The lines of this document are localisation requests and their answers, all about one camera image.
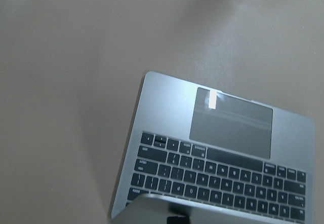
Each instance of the shift key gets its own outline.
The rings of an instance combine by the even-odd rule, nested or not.
[[[158,162],[166,162],[167,152],[153,149],[153,148],[146,147],[146,146],[140,146],[140,148],[138,149],[137,156],[143,157],[146,159],[155,160]]]

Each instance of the black key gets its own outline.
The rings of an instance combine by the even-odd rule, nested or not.
[[[289,217],[289,207],[284,206],[284,205],[280,205],[279,215],[281,217]]]
[[[191,168],[191,162],[192,162],[191,157],[181,156],[180,166]]]
[[[261,184],[262,181],[262,175],[259,173],[252,173],[252,179],[251,182],[255,184]]]
[[[238,179],[239,177],[239,169],[235,167],[230,167],[228,172],[228,177]]]
[[[232,180],[222,179],[221,190],[232,191]]]
[[[209,179],[209,187],[214,189],[219,189],[221,185],[221,179],[219,177],[210,177]]]
[[[207,186],[207,184],[208,184],[208,175],[198,173],[198,175],[197,175],[197,184]]]
[[[128,200],[134,200],[139,195],[147,194],[147,193],[148,193],[148,191],[146,191],[146,190],[139,190],[139,189],[130,188],[130,190],[128,191],[127,199]]]
[[[197,194],[197,187],[191,185],[186,186],[186,190],[184,192],[185,197],[196,198],[196,194]]]
[[[257,200],[247,198],[246,209],[247,210],[256,210],[257,209]]]
[[[296,219],[296,220],[305,220],[305,210],[297,209],[297,208],[291,208],[290,209],[290,218]]]
[[[152,145],[154,136],[148,133],[142,133],[141,143]]]
[[[171,171],[171,167],[169,166],[165,166],[165,165],[160,165],[158,167],[158,172],[157,174],[161,177],[169,177],[170,176],[170,171]]]
[[[297,181],[306,182],[306,172],[297,172]]]
[[[184,153],[184,154],[190,154],[190,150],[191,150],[190,143],[186,143],[186,142],[180,143],[179,152]]]
[[[274,178],[273,187],[278,190],[282,190],[284,187],[284,181],[281,178]]]
[[[171,181],[160,179],[158,184],[158,190],[161,192],[169,193],[171,189]]]
[[[271,176],[264,175],[262,185],[267,186],[267,187],[272,187],[272,180],[273,179]]]
[[[209,200],[209,190],[204,189],[204,188],[199,188],[197,198],[199,200],[208,201]]]
[[[156,171],[157,171],[157,163],[150,162],[147,160],[137,159],[136,163],[135,163],[134,170],[155,175]]]
[[[173,182],[171,193],[174,195],[183,195],[184,184],[179,182]]]
[[[206,156],[206,147],[203,146],[198,146],[198,145],[193,145],[191,154],[195,157],[202,157],[205,158]]]
[[[140,146],[137,155],[139,157],[143,157],[143,158],[147,158],[159,162],[166,162],[167,159],[167,152],[157,150],[157,149],[152,149],[145,146]]]
[[[218,164],[217,175],[227,177],[227,172],[228,172],[228,167],[227,166]]]
[[[255,194],[255,196],[256,196],[257,198],[265,199],[266,194],[267,194],[267,189],[266,189],[266,188],[263,188],[263,187],[257,187],[257,191],[256,191],[256,194]]]
[[[269,203],[269,214],[270,215],[279,215],[279,205]]]
[[[206,162],[205,172],[215,174],[216,173],[216,164],[212,163],[212,162]]]
[[[258,172],[262,172],[263,169],[262,161],[211,148],[208,148],[207,150],[207,159]]]
[[[286,204],[288,201],[288,194],[284,192],[279,192],[278,193],[278,202]]]
[[[168,139],[167,149],[177,151],[179,147],[179,141],[175,139]]]
[[[147,176],[146,181],[145,181],[145,187],[147,189],[156,190],[157,183],[158,183],[158,178],[157,177]]]
[[[268,202],[258,201],[258,212],[267,213],[268,212]]]
[[[171,172],[171,178],[176,180],[182,180],[183,177],[183,169],[173,167]]]
[[[285,180],[283,189],[285,191],[293,192],[293,193],[300,194],[300,195],[305,195],[306,186],[302,183],[291,182],[291,181]]]
[[[267,191],[267,200],[277,201],[277,191],[268,189],[268,191]]]
[[[287,178],[288,179],[296,180],[296,175],[297,175],[296,170],[288,168],[288,171],[287,171]]]
[[[210,202],[220,204],[222,199],[222,193],[219,191],[211,191],[211,197],[209,199]]]
[[[241,170],[241,177],[239,179],[241,181],[244,181],[244,182],[250,182],[250,180],[251,180],[251,172]]]
[[[285,178],[287,174],[286,167],[277,166],[277,176]]]
[[[270,163],[264,163],[263,172],[271,175],[275,175],[275,165]]]
[[[233,206],[234,195],[224,193],[222,204],[227,206]]]
[[[191,171],[185,171],[183,180],[185,182],[195,183],[196,182],[196,173],[191,172]]]
[[[288,204],[305,208],[305,197],[289,194]]]
[[[236,195],[234,199],[234,207],[245,208],[245,197]]]
[[[245,184],[244,194],[247,196],[254,197],[254,193],[255,193],[255,186],[250,184]]]
[[[180,155],[169,153],[167,163],[178,165],[179,164]]]
[[[133,173],[131,185],[138,186],[138,187],[143,187],[144,186],[144,179],[145,179],[145,175],[138,174],[138,173]]]
[[[205,161],[200,159],[193,159],[192,169],[203,171],[205,166]]]
[[[233,184],[233,192],[238,194],[243,194],[244,191],[244,183],[234,182]]]

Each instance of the gray table surface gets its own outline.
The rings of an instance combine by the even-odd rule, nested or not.
[[[311,117],[323,0],[0,0],[0,223],[110,223],[148,70]]]

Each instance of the keyboard key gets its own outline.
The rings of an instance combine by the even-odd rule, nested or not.
[[[211,191],[210,202],[220,204],[222,199],[222,192],[219,191]]]
[[[146,172],[155,175],[157,172],[157,163],[147,160],[137,159],[134,167],[135,171]]]
[[[173,164],[173,165],[178,165],[179,160],[180,160],[180,155],[170,152],[169,155],[168,155],[167,163],[170,163],[170,164]]]
[[[241,170],[241,177],[239,179],[244,182],[250,182],[251,181],[251,172]]]
[[[154,136],[148,133],[142,133],[141,143],[152,145]]]
[[[181,156],[180,166],[191,168],[191,162],[192,162],[191,157]]]
[[[239,169],[235,167],[230,167],[228,172],[228,177],[238,179],[239,177]]]
[[[305,197],[289,194],[288,204],[305,208]]]
[[[158,184],[158,190],[161,192],[169,193],[171,189],[171,181],[160,179]]]
[[[179,141],[175,139],[168,139],[167,149],[172,151],[178,151]]]
[[[305,195],[306,186],[302,183],[285,180],[283,189],[300,195]]]
[[[227,177],[228,167],[218,164],[217,175]]]
[[[214,189],[219,189],[221,185],[221,179],[219,177],[211,176],[209,179],[209,187]]]
[[[203,171],[205,166],[205,161],[200,159],[193,159],[192,169]]]
[[[137,156],[159,162],[166,162],[167,152],[145,146],[140,146],[138,149]]]
[[[196,182],[196,175],[197,174],[195,172],[185,171],[183,180],[185,182],[195,183]]]
[[[202,157],[205,158],[206,156],[206,147],[203,146],[198,146],[198,145],[193,145],[191,154],[195,157]]]
[[[184,196],[188,197],[188,198],[196,198],[196,194],[197,194],[197,187],[195,186],[191,186],[191,185],[187,185],[186,186],[186,190],[184,192]]]
[[[208,148],[207,150],[207,159],[216,162],[223,162],[237,167],[247,168],[258,172],[262,172],[263,169],[262,161],[212,148]]]
[[[244,191],[244,183],[234,182],[233,184],[233,192],[238,194],[243,194]]]
[[[179,182],[173,182],[171,193],[174,195],[183,195],[184,184]]]
[[[216,173],[216,164],[212,163],[212,162],[206,162],[205,172],[215,174]]]
[[[169,177],[170,176],[170,172],[171,172],[171,167],[170,166],[165,166],[165,165],[160,165],[158,167],[158,176],[161,177]]]
[[[233,206],[234,195],[224,193],[223,194],[223,205]]]
[[[173,167],[171,172],[171,178],[175,180],[182,180],[183,177],[183,169]]]
[[[297,181],[306,182],[306,172],[297,172]]]
[[[204,189],[204,188],[199,188],[197,198],[199,200],[208,201],[209,200],[209,190]]]
[[[138,173],[133,173],[131,185],[138,186],[138,187],[143,187],[144,186],[144,179],[145,179],[145,175],[138,174]]]
[[[290,209],[290,217],[296,220],[305,220],[305,211],[297,208]]]
[[[236,195],[234,199],[234,207],[245,208],[245,197]]]
[[[136,197],[138,197],[141,194],[147,194],[148,191],[146,190],[139,190],[139,189],[135,189],[135,188],[130,188],[130,190],[128,191],[128,196],[127,199],[128,200],[135,200]]]
[[[190,154],[190,151],[191,151],[190,143],[186,143],[186,142],[180,143],[179,152],[184,153],[184,154]]]
[[[198,175],[197,175],[197,184],[207,186],[207,184],[208,184],[208,175],[198,173]]]
[[[158,178],[157,177],[147,176],[146,181],[145,181],[145,187],[147,189],[156,190],[157,183],[158,183]]]

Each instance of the silver laptop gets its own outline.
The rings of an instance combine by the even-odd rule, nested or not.
[[[145,76],[114,223],[313,223],[313,120],[156,72]]]

